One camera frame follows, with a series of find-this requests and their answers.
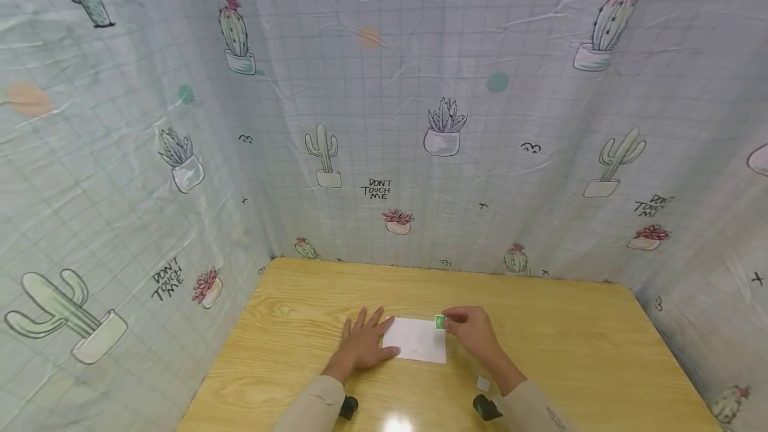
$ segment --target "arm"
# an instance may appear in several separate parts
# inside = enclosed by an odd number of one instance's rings
[[[370,368],[398,355],[397,347],[379,345],[394,317],[379,324],[384,309],[379,307],[368,322],[363,308],[357,321],[344,322],[339,350],[328,360],[319,377],[283,412],[272,432],[330,432],[344,403],[344,384],[357,368]]]
[[[502,420],[514,432],[577,432],[552,407],[541,389],[527,380],[501,348],[482,307],[452,307],[443,311],[445,330],[478,359],[504,397],[496,402]]]

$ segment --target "orange dot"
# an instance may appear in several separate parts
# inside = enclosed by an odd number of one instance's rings
[[[11,107],[27,117],[40,117],[53,109],[53,104],[51,104],[47,94],[34,83],[14,82],[10,84],[8,98]]]
[[[360,47],[364,49],[372,50],[376,47],[380,47],[382,44],[382,39],[379,37],[379,32],[372,27],[363,27],[360,29],[360,33],[358,35],[360,39]]]

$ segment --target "hand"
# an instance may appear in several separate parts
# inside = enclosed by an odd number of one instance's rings
[[[368,322],[365,321],[367,314],[368,309],[363,307],[354,325],[349,317],[344,322],[339,350],[331,356],[322,375],[346,383],[355,369],[374,367],[398,356],[398,347],[382,347],[379,344],[379,340],[392,326],[395,318],[390,317],[379,324],[384,314],[383,307],[376,309]]]
[[[490,374],[501,395],[527,380],[501,348],[488,312],[477,306],[450,307],[443,311],[443,326]]]

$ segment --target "black object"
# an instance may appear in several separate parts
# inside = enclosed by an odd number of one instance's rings
[[[358,406],[357,399],[348,395],[344,397],[344,403],[341,405],[341,410],[339,411],[339,417],[343,417],[347,419],[348,421],[352,420],[352,417],[355,416],[355,412],[357,412],[357,406]]]
[[[486,422],[504,416],[503,413],[499,412],[499,408],[496,407],[496,404],[488,397],[482,395],[482,393],[476,396],[475,400],[472,401],[472,407],[478,412],[480,418]]]

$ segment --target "left hand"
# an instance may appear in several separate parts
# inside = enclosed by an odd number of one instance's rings
[[[390,317],[379,324],[383,314],[384,308],[379,307],[366,322],[368,309],[363,307],[354,324],[348,317],[344,322],[339,350],[331,356],[322,375],[345,383],[355,369],[367,369],[397,357],[400,353],[398,347],[382,347],[379,344],[381,337],[395,321],[394,317]]]

